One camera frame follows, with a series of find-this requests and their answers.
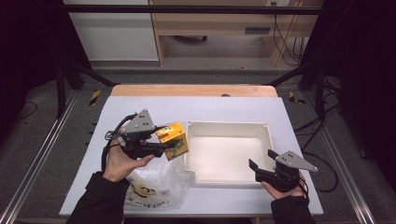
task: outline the white plastic bag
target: white plastic bag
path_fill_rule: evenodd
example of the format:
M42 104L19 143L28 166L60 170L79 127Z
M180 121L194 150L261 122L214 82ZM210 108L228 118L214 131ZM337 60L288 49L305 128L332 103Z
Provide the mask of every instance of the white plastic bag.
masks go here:
M154 158L146 167L135 169L127 179L131 183L125 203L152 209L173 208L181 204L191 182L183 170L183 158L167 161Z

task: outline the hand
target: hand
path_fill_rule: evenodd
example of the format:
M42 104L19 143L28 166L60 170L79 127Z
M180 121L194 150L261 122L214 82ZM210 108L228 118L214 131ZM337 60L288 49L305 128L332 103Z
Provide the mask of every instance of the hand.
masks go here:
M305 185L305 178L304 178L304 176L303 176L303 174L301 172L300 172L300 178L301 178L300 179L300 184L301 184L301 186L304 186ZM267 192L269 194L271 194L271 196L274 197L275 200L281 199L281 198L284 198L284 197L287 197L287 196L290 196L290 195L293 196L293 197L304 196L304 192L299 186L297 186L296 188L292 189L289 192L280 192L280 191L274 189L270 184L268 184L267 182L264 182L264 181L262 181L262 186L267 190Z
M149 155L139 161L129 158L119 145L119 141L114 139L108 151L107 164L103 178L112 182L119 182L132 172L135 168L146 166L154 155Z

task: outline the yellow box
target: yellow box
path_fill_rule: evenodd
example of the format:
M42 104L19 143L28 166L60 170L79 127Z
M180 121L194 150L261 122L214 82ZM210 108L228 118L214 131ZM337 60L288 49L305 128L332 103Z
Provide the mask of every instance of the yellow box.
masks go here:
M184 129L181 126L180 122L177 121L165 128L158 130L155 133L157 134L158 139L160 139L161 143L178 140L175 147L168 148L165 151L165 156L169 161L189 151L186 132L184 132Z

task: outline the open box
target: open box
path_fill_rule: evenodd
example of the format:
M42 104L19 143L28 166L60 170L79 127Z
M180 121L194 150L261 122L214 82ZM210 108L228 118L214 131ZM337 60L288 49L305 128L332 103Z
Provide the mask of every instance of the open box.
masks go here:
M264 170L275 167L266 123L189 121L187 141L184 170L194 172L197 185L258 186L248 159Z

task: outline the black sleeve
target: black sleeve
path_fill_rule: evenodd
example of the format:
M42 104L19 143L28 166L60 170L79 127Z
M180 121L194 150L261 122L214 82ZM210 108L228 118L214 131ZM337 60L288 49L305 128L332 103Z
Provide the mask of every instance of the black sleeve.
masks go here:
M271 202L275 224L312 224L316 223L308 209L308 200L288 196Z
M84 195L79 199L66 224L121 224L123 205L129 183L126 179L119 183L93 174Z

